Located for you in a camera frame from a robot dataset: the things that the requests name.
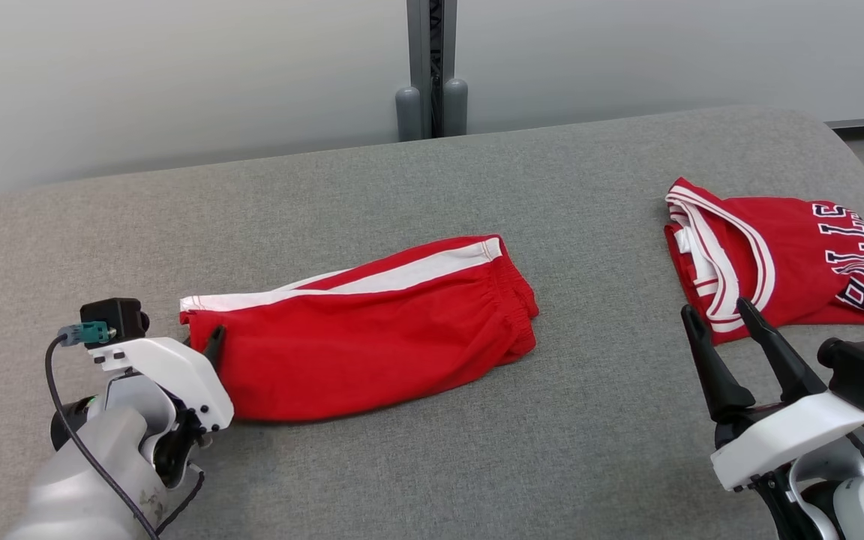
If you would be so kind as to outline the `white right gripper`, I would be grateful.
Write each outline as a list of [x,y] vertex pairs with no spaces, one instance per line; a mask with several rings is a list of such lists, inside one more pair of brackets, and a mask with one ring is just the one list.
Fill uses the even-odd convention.
[[[750,300],[738,298],[736,309],[777,377],[779,400],[789,406],[752,424],[710,455],[725,490],[747,485],[754,476],[763,476],[864,426],[864,410],[827,391],[827,384]],[[698,310],[685,304],[681,318],[710,420],[726,423],[750,410],[755,405],[753,394],[737,382],[718,355]]]

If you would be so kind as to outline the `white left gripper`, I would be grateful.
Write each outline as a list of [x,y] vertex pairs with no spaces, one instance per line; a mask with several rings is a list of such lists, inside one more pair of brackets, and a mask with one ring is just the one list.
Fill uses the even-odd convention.
[[170,337],[138,338],[90,349],[105,372],[100,411],[130,408],[146,422],[146,433],[177,430],[190,411],[209,433],[228,428],[234,409],[215,369],[221,366],[225,325],[216,325],[202,353]]

